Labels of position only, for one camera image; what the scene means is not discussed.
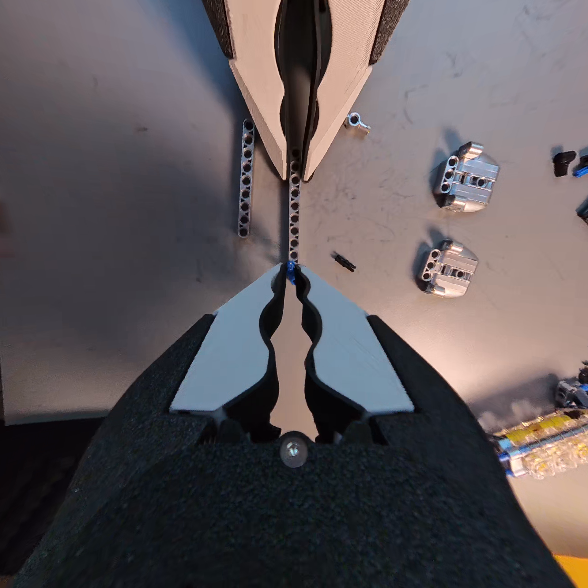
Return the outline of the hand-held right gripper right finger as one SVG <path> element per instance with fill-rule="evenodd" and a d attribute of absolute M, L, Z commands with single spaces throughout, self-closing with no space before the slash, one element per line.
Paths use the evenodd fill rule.
<path fill-rule="evenodd" d="M 340 442 L 349 429 L 377 442 L 372 420 L 410 414 L 415 405 L 378 340 L 370 316 L 303 265 L 295 266 L 305 357 L 305 401 L 317 442 Z"/>

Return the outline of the long grey toy beam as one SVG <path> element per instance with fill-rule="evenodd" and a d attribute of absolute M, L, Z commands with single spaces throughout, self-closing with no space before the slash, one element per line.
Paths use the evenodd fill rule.
<path fill-rule="evenodd" d="M 247 239 L 251 232 L 255 137 L 254 121 L 251 118 L 246 118 L 242 125 L 240 150 L 238 236 L 241 239 Z"/>
<path fill-rule="evenodd" d="M 300 166 L 300 149 L 292 148 L 288 176 L 288 262 L 292 264 L 299 262 Z"/>

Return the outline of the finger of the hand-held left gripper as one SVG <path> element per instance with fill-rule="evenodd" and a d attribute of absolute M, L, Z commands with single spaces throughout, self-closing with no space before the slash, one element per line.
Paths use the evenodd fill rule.
<path fill-rule="evenodd" d="M 281 125 L 285 89 L 276 61 L 275 27 L 280 1 L 225 1 L 233 56 L 229 66 L 258 135 L 282 180 L 287 146 Z"/>
<path fill-rule="evenodd" d="M 304 181 L 325 156 L 371 73 L 371 50 L 383 1 L 329 1 L 332 39 L 317 99 L 318 126 L 310 141 Z"/>

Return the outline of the silver toy engine block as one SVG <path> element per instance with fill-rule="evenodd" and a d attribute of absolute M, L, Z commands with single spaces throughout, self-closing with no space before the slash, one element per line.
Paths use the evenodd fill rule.
<path fill-rule="evenodd" d="M 444 299 L 463 297 L 479 264 L 479 258 L 464 244 L 443 240 L 429 251 L 417 275 L 423 291 Z"/>
<path fill-rule="evenodd" d="M 433 195 L 442 209 L 480 212 L 488 207 L 499 172 L 483 145 L 470 141 L 439 165 Z"/>

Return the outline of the yellow bin with small pins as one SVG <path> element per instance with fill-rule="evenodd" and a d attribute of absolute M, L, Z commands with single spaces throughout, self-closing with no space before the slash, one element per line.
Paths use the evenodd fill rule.
<path fill-rule="evenodd" d="M 587 587 L 588 559 L 586 557 L 553 554 L 555 560 L 568 575 L 575 587 Z"/>

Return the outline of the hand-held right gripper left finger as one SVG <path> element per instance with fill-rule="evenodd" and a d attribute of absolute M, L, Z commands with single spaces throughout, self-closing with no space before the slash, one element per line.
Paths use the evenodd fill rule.
<path fill-rule="evenodd" d="M 270 436 L 279 396 L 271 337 L 280 325 L 287 266 L 280 263 L 214 314 L 169 411 L 238 422 L 251 436 Z"/>

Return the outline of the pile of mixed toy pins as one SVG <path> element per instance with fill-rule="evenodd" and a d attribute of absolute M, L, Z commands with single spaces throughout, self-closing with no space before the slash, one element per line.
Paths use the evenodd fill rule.
<path fill-rule="evenodd" d="M 552 157 L 553 171 L 556 178 L 561 178 L 568 175 L 571 165 L 577 158 L 578 153 L 576 151 L 562 151 L 557 152 Z M 584 148 L 580 153 L 579 161 L 571 171 L 572 177 L 587 178 L 587 148 Z M 577 216 L 587 224 L 587 197 L 576 209 Z"/>

